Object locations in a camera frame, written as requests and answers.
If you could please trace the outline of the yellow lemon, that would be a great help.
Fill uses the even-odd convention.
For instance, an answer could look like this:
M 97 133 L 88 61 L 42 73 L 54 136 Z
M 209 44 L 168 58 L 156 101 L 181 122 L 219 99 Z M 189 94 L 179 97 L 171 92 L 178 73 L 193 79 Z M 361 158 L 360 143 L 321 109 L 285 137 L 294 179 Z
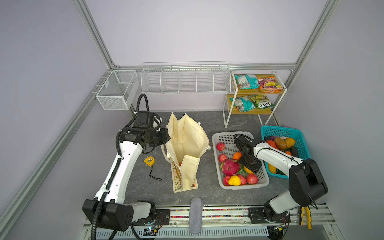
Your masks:
M 240 186 L 242 184 L 242 180 L 239 176 L 231 176 L 228 180 L 228 184 L 230 186 Z

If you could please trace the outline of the cream floral tote bag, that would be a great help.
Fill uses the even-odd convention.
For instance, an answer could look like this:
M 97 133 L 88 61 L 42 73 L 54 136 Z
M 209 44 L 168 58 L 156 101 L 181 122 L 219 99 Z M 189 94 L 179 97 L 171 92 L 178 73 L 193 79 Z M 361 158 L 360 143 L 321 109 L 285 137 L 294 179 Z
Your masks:
M 177 119 L 171 113 L 166 128 L 171 139 L 161 149 L 166 161 L 171 164 L 174 193 L 198 189 L 200 160 L 211 149 L 206 132 L 200 122 L 187 114 Z

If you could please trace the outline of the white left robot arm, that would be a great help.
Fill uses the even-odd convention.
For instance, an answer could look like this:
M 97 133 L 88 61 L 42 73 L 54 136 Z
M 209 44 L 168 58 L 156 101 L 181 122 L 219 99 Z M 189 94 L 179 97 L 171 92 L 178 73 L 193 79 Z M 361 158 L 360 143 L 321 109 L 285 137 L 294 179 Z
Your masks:
M 92 240 L 97 239 L 99 228 L 112 230 L 112 240 L 117 232 L 126 231 L 137 221 L 156 221 L 154 202 L 125 204 L 125 194 L 140 155 L 151 153 L 171 139 L 161 122 L 160 116 L 150 111 L 148 97 L 141 94 L 132 119 L 116 135 L 117 155 L 103 185 L 93 199 L 83 203 L 82 210 L 91 222 Z

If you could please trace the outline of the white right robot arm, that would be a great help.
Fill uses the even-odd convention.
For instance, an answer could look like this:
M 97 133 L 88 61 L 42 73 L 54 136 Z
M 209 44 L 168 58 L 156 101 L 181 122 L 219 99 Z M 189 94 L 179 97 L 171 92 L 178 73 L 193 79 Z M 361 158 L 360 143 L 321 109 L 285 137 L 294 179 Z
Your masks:
M 297 207 L 315 205 L 316 201 L 328 193 L 328 186 L 315 160 L 302 160 L 283 153 L 267 143 L 253 141 L 236 143 L 242 153 L 240 161 L 250 169 L 258 171 L 261 163 L 276 167 L 289 178 L 289 189 L 264 204 L 262 216 L 273 223 Z

